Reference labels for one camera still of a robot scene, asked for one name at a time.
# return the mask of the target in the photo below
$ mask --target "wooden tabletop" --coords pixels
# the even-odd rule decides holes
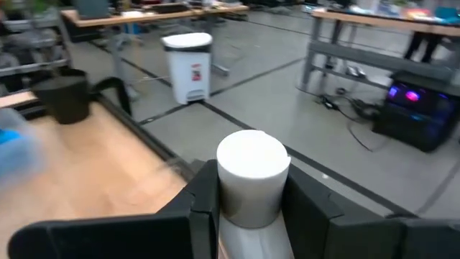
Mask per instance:
[[[415,22],[409,19],[387,19],[378,16],[370,17],[357,14],[343,14],[337,12],[328,12],[322,8],[313,11],[312,16],[324,19],[338,19],[344,22],[369,24],[378,27],[406,29],[416,32],[428,32],[447,36],[460,36],[460,27],[446,26],[441,24],[426,24],[422,22]]]
[[[76,10],[63,10],[61,11],[64,16],[66,16],[70,21],[72,21],[77,27],[91,27],[91,26],[101,26],[101,25],[115,25],[115,24],[126,24],[132,22],[151,22],[161,19],[177,19],[183,17],[196,17],[204,14],[221,14],[227,12],[242,12],[248,10],[248,6],[239,5],[239,6],[215,6],[212,9],[202,10],[195,9],[185,12],[177,12],[172,14],[154,14],[154,13],[145,13],[139,17],[121,17],[121,16],[112,16],[110,18],[104,19],[85,19],[80,20]]]
[[[3,97],[0,106],[33,98],[30,93]],[[33,172],[2,176],[1,259],[7,259],[14,231],[31,222],[155,213],[185,186],[98,103],[77,124],[60,125],[51,117],[29,124],[43,164]]]

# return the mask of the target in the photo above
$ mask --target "wooden table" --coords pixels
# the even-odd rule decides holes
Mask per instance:
[[[387,88],[386,85],[370,81],[367,78],[356,78],[347,75],[343,73],[345,68],[334,70],[335,65],[331,62],[332,58],[350,60],[355,63],[361,63],[375,68],[381,68],[386,71],[408,71],[422,76],[431,75],[434,79],[446,82],[450,82],[454,78],[455,71],[460,64],[460,46],[456,51],[454,51],[451,65],[432,65],[406,60],[403,59],[403,57],[398,58],[363,49],[356,49],[352,47],[353,40],[350,40],[348,45],[339,44],[340,34],[345,24],[350,24],[352,26],[351,35],[356,34],[357,24],[368,24],[378,27],[391,27],[453,37],[460,36],[460,27],[457,26],[419,22],[409,19],[391,19],[379,16],[328,12],[324,8],[313,11],[312,16],[314,18],[313,31],[312,35],[310,36],[310,42],[308,44],[308,52],[303,69],[302,81],[298,86],[301,91],[309,92],[308,83],[313,71],[320,71],[322,72],[323,76],[326,76],[330,73],[335,76],[340,76],[360,83],[369,84],[378,88]],[[332,36],[329,42],[320,40],[321,25],[324,19],[332,19],[335,21]],[[326,56],[326,62],[323,66],[317,66],[313,64],[314,58],[317,54]],[[316,94],[323,94],[323,88],[324,86],[320,86],[319,91]]]
[[[111,28],[113,25],[119,24],[130,24],[135,22],[153,22],[165,19],[179,19],[179,18],[186,18],[186,17],[199,17],[205,16],[206,19],[206,27],[205,31],[212,35],[212,29],[214,25],[215,15],[217,14],[224,14],[229,12],[243,12],[248,10],[248,6],[224,6],[221,3],[217,3],[213,8],[210,9],[194,9],[185,12],[177,12],[172,14],[155,14],[155,13],[144,13],[138,17],[123,17],[123,16],[112,16],[110,18],[104,19],[87,19],[82,20],[78,17],[78,13],[76,10],[63,10],[62,15],[67,17],[70,21],[72,21],[77,27],[91,27],[91,26],[105,26],[107,28],[107,34],[109,38],[109,50],[111,52],[113,63],[114,63],[114,74],[117,77],[120,77],[125,84],[128,86],[130,85],[129,80],[127,79],[124,70],[122,68],[122,59],[119,54],[119,50],[116,47],[116,39],[114,37],[114,32]],[[229,69],[223,67],[222,65],[212,63],[212,68],[214,71],[219,72],[223,76],[227,76],[229,74]],[[131,99],[135,100],[139,98],[139,94],[131,87],[127,88],[128,94]]]
[[[2,97],[0,108],[34,99],[28,92]],[[0,258],[12,233],[31,222],[155,213],[185,186],[101,104],[93,102],[91,113],[72,125],[51,117],[29,122],[44,163],[0,186]]]

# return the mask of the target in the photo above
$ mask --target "gray floor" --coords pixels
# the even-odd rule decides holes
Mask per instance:
[[[313,96],[295,88],[301,77],[301,58],[305,56],[312,20],[302,13],[294,15],[297,17],[253,12],[250,22],[227,22],[216,29],[216,59],[229,66],[231,74],[228,78],[213,76],[212,90],[237,87],[216,94],[208,103],[408,211],[417,212],[423,207],[424,217],[460,217],[460,190],[456,188],[460,177],[456,176],[459,169],[455,166],[460,151],[459,136],[455,135],[435,153],[425,154],[395,140],[387,142],[369,127],[354,125],[353,131],[368,146],[387,142],[378,152],[364,150],[349,134],[346,118],[317,105]],[[323,36],[328,37],[331,29],[332,24],[326,24]],[[137,50],[128,47],[123,56],[158,76],[167,76],[168,67],[158,37],[155,33],[145,35],[144,47]],[[354,47],[400,55],[407,41],[407,32],[360,27]],[[71,50],[75,66],[88,71],[92,80],[112,75],[109,54],[88,43],[74,45]],[[133,80],[145,76],[125,67]],[[387,81],[388,72],[364,69],[370,78]],[[319,83],[316,76],[311,91]],[[332,93],[336,87],[350,88],[354,82],[330,77],[326,85]],[[133,104],[134,118],[139,122],[179,106],[171,89],[158,81],[144,82],[136,88],[142,94]],[[364,99],[381,99],[383,94],[382,90],[366,85],[359,85],[356,90],[356,95]],[[217,144],[241,129],[201,104],[179,109],[144,127],[189,162],[214,158]],[[301,160],[293,158],[293,164],[379,214],[390,212]],[[439,186],[446,187],[446,191],[437,192]]]

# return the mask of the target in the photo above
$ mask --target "person's leg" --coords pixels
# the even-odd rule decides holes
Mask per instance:
[[[404,58],[411,59],[414,55],[414,52],[418,50],[420,44],[422,44],[423,39],[426,37],[426,33],[423,32],[414,32],[412,40],[410,41],[409,48],[405,52]]]
[[[436,47],[438,47],[439,43],[441,43],[442,39],[443,39],[442,35],[429,34],[426,36],[426,40],[427,40],[426,50],[425,50],[425,55],[423,55],[421,62],[423,63],[431,62],[431,56],[436,50]]]

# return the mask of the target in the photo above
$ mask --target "label on trash can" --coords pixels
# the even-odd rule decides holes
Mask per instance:
[[[201,64],[192,65],[192,81],[201,81]]]

